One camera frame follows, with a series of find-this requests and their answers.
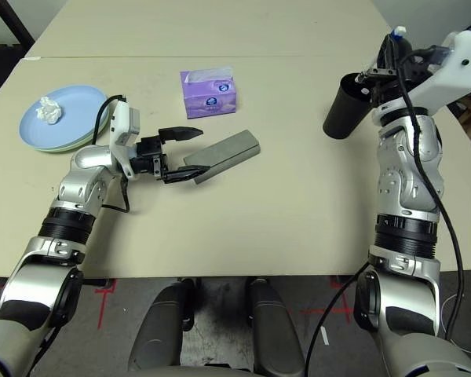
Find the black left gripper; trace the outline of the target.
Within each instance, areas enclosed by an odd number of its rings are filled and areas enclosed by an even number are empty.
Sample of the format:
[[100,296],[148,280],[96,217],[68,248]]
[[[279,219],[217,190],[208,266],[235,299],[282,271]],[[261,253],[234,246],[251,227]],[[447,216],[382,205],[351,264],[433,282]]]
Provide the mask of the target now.
[[136,155],[130,159],[135,174],[148,173],[155,178],[161,178],[165,184],[171,184],[197,178],[210,169],[209,166],[188,165],[166,171],[166,154],[162,152],[163,142],[191,140],[203,135],[202,130],[188,126],[175,126],[159,129],[158,134],[143,137],[136,143]]

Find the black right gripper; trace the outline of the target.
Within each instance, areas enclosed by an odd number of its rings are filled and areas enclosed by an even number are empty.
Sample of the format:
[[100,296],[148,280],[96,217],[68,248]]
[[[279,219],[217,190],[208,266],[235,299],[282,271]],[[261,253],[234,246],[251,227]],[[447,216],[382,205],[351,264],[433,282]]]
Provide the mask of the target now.
[[367,70],[358,74],[358,83],[371,91],[373,107],[395,100],[402,96],[399,75],[407,92],[422,84],[432,74],[428,67],[434,49],[412,49],[404,38],[394,38],[387,34],[379,48],[375,62]]

